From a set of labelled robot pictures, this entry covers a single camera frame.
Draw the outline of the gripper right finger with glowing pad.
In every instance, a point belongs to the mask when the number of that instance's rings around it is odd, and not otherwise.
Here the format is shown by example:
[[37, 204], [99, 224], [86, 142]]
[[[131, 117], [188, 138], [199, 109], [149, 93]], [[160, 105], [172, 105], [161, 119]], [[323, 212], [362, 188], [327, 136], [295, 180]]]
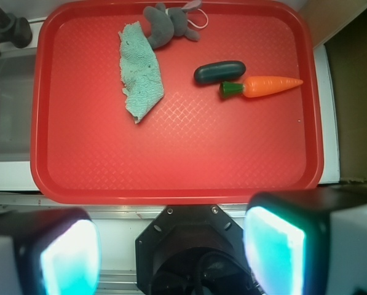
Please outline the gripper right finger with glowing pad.
[[243, 245], [266, 294], [367, 294], [367, 187], [259, 192]]

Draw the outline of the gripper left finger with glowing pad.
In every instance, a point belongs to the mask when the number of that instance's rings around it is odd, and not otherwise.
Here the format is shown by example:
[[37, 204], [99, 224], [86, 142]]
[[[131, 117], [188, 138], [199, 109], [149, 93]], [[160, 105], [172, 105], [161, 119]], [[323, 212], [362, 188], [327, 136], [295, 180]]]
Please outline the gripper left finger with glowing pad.
[[95, 294], [97, 226], [81, 208], [0, 213], [0, 294]]

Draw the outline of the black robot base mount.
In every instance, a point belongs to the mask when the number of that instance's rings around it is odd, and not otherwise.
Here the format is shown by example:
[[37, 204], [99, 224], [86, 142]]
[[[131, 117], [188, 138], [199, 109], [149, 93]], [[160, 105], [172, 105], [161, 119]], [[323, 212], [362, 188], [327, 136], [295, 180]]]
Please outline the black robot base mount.
[[261, 294], [243, 229], [217, 205], [167, 206], [135, 240], [144, 294]]

